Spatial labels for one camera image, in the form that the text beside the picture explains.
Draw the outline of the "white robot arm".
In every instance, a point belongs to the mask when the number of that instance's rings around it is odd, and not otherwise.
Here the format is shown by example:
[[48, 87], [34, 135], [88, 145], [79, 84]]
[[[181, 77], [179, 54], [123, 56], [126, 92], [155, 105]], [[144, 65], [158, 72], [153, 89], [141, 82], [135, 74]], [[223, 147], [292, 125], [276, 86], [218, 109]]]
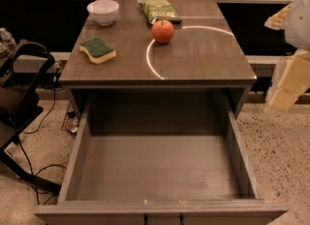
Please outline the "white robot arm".
[[270, 16], [264, 26], [283, 30], [286, 44], [294, 48], [276, 64], [265, 97], [266, 111], [280, 115], [310, 88], [310, 0], [293, 0]]

